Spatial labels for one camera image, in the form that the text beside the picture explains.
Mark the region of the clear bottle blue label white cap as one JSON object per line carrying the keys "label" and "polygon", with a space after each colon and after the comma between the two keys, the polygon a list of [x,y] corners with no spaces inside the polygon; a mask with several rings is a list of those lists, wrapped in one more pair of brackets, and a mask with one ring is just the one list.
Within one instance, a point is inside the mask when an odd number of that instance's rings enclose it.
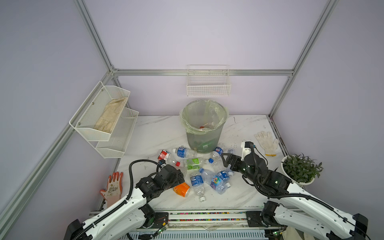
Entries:
{"label": "clear bottle blue label white cap", "polygon": [[191,150],[183,146],[178,148],[173,148],[173,152],[179,158],[183,158],[183,159],[195,159],[197,158],[197,154],[198,154],[195,150]]}

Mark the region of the orange label bottle yellow cap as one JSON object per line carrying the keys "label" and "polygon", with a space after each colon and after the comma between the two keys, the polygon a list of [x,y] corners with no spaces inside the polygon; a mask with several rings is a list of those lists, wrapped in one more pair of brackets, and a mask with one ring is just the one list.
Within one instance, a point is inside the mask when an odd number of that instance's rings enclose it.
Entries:
{"label": "orange label bottle yellow cap", "polygon": [[190,192],[190,186],[187,183],[182,183],[175,186],[173,190],[177,195],[186,198]]}

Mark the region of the aluminium frame post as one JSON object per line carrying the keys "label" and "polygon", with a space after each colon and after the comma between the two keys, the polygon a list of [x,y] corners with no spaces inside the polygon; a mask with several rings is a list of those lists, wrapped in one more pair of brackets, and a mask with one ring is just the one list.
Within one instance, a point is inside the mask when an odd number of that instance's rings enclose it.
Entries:
{"label": "aluminium frame post", "polygon": [[96,46],[96,49],[101,57],[101,60],[104,64],[104,66],[107,69],[107,74],[111,75],[111,81],[114,85],[121,88],[121,83],[119,81],[119,78],[116,76],[117,69],[113,66],[108,53],[106,51],[106,48],[103,45],[102,39],[98,33],[98,30],[96,28],[96,25],[92,19],[91,13],[87,7],[86,1],[83,0],[74,0],[74,3],[80,13],[80,16],[91,36],[91,39]]}

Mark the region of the Pocari Sweat bottle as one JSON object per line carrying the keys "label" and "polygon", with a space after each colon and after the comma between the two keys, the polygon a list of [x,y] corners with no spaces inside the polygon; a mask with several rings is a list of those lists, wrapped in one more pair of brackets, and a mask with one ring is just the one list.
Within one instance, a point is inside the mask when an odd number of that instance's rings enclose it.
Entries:
{"label": "Pocari Sweat bottle", "polygon": [[206,201],[204,180],[199,172],[193,172],[190,176],[192,188],[196,195],[199,197],[200,202]]}

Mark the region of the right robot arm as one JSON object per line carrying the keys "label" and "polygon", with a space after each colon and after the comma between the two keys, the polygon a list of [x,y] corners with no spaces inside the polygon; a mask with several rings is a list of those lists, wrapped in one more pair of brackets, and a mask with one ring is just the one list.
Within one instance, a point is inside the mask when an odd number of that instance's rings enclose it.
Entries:
{"label": "right robot arm", "polygon": [[368,219],[344,213],[311,195],[247,148],[243,157],[224,153],[225,167],[238,172],[268,201],[258,217],[264,227],[286,226],[319,240],[368,240]]}

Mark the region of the red coated glove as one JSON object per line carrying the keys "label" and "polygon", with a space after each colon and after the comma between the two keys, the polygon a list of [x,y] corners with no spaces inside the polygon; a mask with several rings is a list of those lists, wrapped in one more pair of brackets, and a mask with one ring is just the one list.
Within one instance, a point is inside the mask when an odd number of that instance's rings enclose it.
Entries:
{"label": "red coated glove", "polygon": [[111,207],[117,201],[121,199],[123,187],[122,187],[122,178],[124,176],[123,172],[114,172],[109,176],[107,181],[107,188],[105,190],[100,190],[100,194],[103,199],[106,201],[107,208]]}

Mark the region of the small bottle blue Pepsi label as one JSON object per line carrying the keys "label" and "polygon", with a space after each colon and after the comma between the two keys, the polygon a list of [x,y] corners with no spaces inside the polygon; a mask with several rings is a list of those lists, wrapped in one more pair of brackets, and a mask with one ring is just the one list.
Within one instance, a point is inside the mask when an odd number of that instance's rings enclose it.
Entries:
{"label": "small bottle blue Pepsi label", "polygon": [[223,154],[223,148],[217,146],[211,153],[211,158],[213,160],[220,159]]}

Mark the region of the white cotton work glove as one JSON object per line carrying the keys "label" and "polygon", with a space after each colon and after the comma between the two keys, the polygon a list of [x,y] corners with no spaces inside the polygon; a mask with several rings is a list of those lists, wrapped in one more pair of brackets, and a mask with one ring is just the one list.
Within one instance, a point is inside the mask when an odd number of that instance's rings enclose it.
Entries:
{"label": "white cotton work glove", "polygon": [[255,138],[259,142],[259,145],[264,149],[266,156],[274,157],[277,155],[277,149],[280,142],[274,137],[272,132],[258,132],[255,134]]}

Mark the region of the beige glove in shelf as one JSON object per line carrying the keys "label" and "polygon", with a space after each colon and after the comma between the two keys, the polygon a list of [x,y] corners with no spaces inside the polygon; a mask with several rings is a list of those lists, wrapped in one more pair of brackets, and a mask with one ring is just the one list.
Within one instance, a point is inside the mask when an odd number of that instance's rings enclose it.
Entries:
{"label": "beige glove in shelf", "polygon": [[127,100],[128,97],[124,97],[110,101],[106,105],[101,117],[97,120],[94,129],[111,134]]}

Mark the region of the white mesh wall shelf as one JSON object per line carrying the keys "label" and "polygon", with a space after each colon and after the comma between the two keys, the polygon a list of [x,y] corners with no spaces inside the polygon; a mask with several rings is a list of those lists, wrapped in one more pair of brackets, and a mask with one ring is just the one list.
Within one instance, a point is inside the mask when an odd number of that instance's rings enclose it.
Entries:
{"label": "white mesh wall shelf", "polygon": [[103,158],[122,158],[139,112],[128,108],[130,91],[99,82],[69,121]]}

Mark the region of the potted green plant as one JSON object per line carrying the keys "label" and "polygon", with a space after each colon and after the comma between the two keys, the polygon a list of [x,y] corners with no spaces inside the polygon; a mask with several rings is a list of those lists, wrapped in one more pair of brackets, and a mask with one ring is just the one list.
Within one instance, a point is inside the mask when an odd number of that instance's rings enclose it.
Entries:
{"label": "potted green plant", "polygon": [[322,162],[316,163],[315,161],[304,154],[287,155],[281,161],[281,169],[293,182],[307,186],[319,178],[324,169]]}

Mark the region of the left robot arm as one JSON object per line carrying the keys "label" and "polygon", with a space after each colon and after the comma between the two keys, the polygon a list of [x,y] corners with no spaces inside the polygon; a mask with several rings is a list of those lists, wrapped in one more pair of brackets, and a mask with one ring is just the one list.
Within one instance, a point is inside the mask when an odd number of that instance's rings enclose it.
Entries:
{"label": "left robot arm", "polygon": [[[157,171],[140,179],[133,180],[133,166],[137,163],[152,163],[158,166]],[[68,225],[65,240],[118,240],[125,234],[138,229],[150,228],[156,222],[156,212],[149,202],[158,198],[163,192],[185,182],[181,170],[165,162],[136,160],[129,165],[130,188],[111,207],[94,217],[80,222],[73,221]]]}

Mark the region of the green bin liner bag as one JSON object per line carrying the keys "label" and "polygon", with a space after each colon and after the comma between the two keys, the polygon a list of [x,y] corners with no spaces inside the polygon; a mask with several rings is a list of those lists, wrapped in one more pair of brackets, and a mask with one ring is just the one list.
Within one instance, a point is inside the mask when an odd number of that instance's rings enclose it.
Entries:
{"label": "green bin liner bag", "polygon": [[[229,118],[229,109],[214,100],[201,99],[187,104],[180,111],[179,116],[181,124],[184,126],[187,133],[204,135],[224,126]],[[200,126],[207,123],[212,125],[212,129],[199,129]]]}

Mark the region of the clear bottle red white label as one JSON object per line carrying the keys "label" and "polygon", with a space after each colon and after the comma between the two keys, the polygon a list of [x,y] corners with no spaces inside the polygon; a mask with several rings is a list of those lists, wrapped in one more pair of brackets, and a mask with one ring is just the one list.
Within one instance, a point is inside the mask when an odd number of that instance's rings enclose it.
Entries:
{"label": "clear bottle red white label", "polygon": [[174,155],[167,151],[167,150],[161,150],[161,152],[158,155],[158,161],[163,161],[168,165],[173,165],[176,167],[180,167],[181,163],[177,161],[174,157]]}

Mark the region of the clear bottle rainbow label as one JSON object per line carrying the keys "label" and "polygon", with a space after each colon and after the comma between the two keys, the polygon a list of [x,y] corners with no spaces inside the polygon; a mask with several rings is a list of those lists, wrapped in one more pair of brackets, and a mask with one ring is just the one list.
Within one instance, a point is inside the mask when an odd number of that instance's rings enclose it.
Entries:
{"label": "clear bottle rainbow label", "polygon": [[229,189],[226,187],[223,180],[220,179],[217,173],[203,168],[200,168],[199,172],[203,177],[204,182],[207,183],[218,194],[222,195],[227,189]]}

